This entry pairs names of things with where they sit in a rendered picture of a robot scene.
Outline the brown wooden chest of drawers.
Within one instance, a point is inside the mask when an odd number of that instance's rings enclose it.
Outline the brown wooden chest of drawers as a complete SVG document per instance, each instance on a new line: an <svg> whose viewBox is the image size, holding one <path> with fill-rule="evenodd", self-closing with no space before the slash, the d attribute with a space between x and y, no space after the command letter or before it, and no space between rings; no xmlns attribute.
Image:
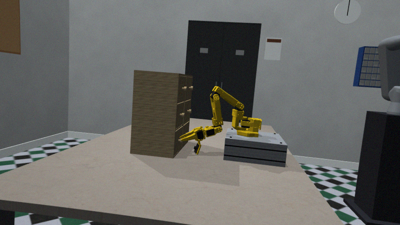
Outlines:
<svg viewBox="0 0 400 225"><path fill-rule="evenodd" d="M184 75L184 76L183 76ZM130 153L174 158L179 73L134 70Z"/></svg>

